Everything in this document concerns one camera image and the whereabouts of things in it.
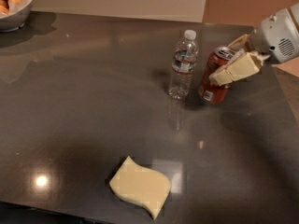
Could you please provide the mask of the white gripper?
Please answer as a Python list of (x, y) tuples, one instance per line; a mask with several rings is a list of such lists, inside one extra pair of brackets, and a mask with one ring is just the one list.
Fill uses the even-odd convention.
[(257, 74), (270, 55), (278, 63), (298, 57), (299, 3), (265, 18), (251, 35), (240, 36), (228, 48), (237, 53), (216, 71), (216, 80), (223, 85)]

